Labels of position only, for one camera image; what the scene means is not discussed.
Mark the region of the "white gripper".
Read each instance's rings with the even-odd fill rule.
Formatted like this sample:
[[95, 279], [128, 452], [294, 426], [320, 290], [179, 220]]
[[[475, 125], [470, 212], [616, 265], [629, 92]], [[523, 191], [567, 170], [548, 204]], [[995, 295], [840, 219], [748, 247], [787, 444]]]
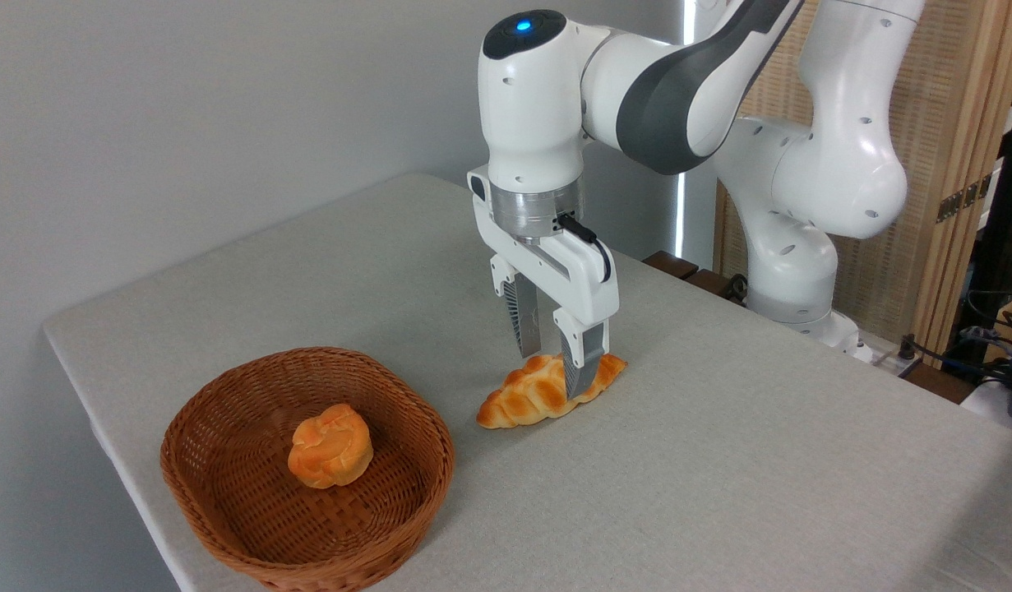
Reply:
[[510, 236], [493, 221], [486, 172], [487, 166], [469, 171], [468, 183], [479, 235], [496, 254], [491, 259], [495, 292], [505, 300], [522, 358], [542, 349], [537, 288], [561, 306], [553, 319], [561, 337], [566, 397], [576, 400], [592, 386], [610, 349], [608, 318], [618, 311], [619, 292], [615, 272], [603, 278], [606, 260], [615, 267], [613, 256], [566, 231], [531, 244]]

